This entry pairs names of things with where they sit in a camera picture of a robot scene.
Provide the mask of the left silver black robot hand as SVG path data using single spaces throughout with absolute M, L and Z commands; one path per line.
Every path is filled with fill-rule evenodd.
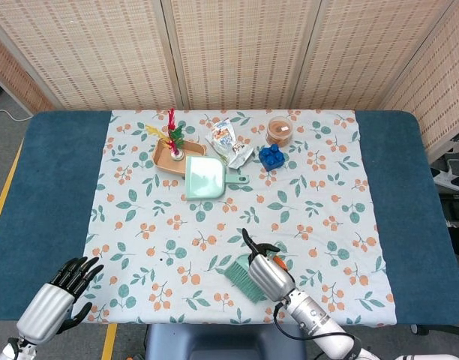
M 16 324 L 19 336 L 26 343 L 45 344 L 55 335 L 78 326 L 88 316 L 92 309 L 90 301 L 75 315 L 71 311 L 90 282 L 103 270 L 98 260 L 86 256 L 70 259 L 38 290 Z

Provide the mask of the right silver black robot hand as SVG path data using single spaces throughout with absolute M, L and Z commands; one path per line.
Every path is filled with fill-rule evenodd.
M 248 274 L 268 299 L 279 302 L 295 288 L 295 281 L 288 271 L 275 261 L 272 254 L 281 249 L 269 243 L 256 243 L 245 228 L 241 229 L 244 243 L 250 248 Z

